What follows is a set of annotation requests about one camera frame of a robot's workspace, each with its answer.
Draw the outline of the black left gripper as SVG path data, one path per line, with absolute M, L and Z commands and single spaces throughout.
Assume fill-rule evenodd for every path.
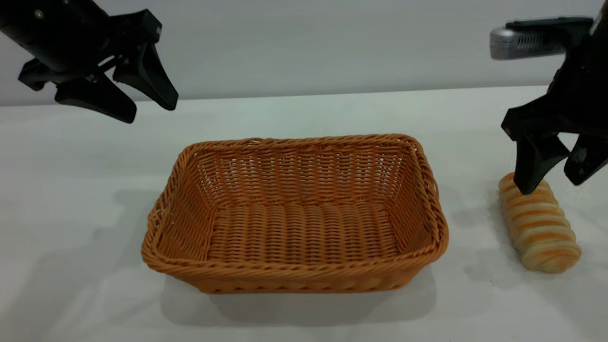
M 109 78 L 93 76 L 104 59 L 123 56 L 113 80 L 134 87 L 165 110 L 176 109 L 178 92 L 155 43 L 162 24 L 149 11 L 110 16 L 102 9 L 33 9 L 18 28 L 18 44 L 33 55 L 18 80 L 34 91 L 57 85 L 55 102 L 97 111 L 122 123 L 135 120 L 135 103 Z

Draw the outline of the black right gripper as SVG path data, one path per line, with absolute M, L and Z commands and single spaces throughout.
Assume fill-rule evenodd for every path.
M 532 193 L 555 165 L 576 186 L 608 162 L 607 16 L 511 21 L 501 29 L 501 59 L 564 54 L 545 95 L 511 108 L 502 128 L 516 140 L 514 183 Z M 554 133 L 579 133 L 569 151 Z

